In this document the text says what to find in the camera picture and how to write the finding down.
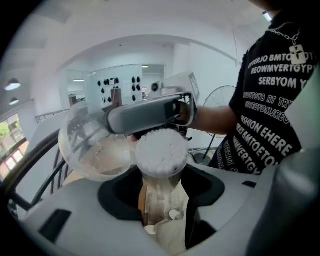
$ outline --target cable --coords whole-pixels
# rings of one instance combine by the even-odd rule
[[[203,151],[203,150],[206,150],[206,149],[207,149],[207,147],[200,148],[200,149],[195,149],[195,150],[189,151],[189,153],[197,152],[197,151]]]
[[[237,40],[236,40],[236,35],[235,35],[234,28],[232,28],[232,34],[233,34],[233,38],[234,38],[235,55],[236,55],[235,67],[237,67],[238,64],[239,64],[239,58],[238,58],[238,47],[237,47]]]

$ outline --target hand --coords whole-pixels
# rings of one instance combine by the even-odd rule
[[[175,103],[173,105],[173,111],[176,111],[176,109],[179,109],[179,117],[176,119],[180,125],[185,125],[189,122],[190,119],[190,109],[189,105],[185,102],[177,101],[177,104]]]

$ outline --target ceiling lamp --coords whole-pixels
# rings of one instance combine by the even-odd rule
[[[12,79],[10,79],[10,81],[8,82],[8,85],[4,89],[6,91],[12,91],[12,90],[19,88],[20,85],[21,84],[19,83],[18,79],[12,78]]]
[[[269,13],[267,13],[266,11],[264,11],[262,14],[263,14],[263,16],[265,17],[265,19],[266,19],[268,22],[271,22],[271,21],[272,21],[272,18],[271,18],[271,16],[269,15]]]
[[[13,98],[10,100],[9,105],[12,106],[12,105],[14,105],[14,104],[17,104],[18,102],[19,102],[19,100],[18,100],[17,98],[13,97]]]

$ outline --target person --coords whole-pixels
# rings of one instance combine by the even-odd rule
[[[302,148],[285,111],[318,61],[304,25],[283,1],[250,2],[268,12],[271,25],[244,55],[229,106],[199,107],[190,128],[226,135],[210,167],[260,175]]]

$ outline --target clear plastic container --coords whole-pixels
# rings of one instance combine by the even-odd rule
[[[97,182],[112,180],[133,164],[127,138],[108,132],[104,114],[92,104],[79,102],[68,111],[59,132],[59,147],[67,164]]]

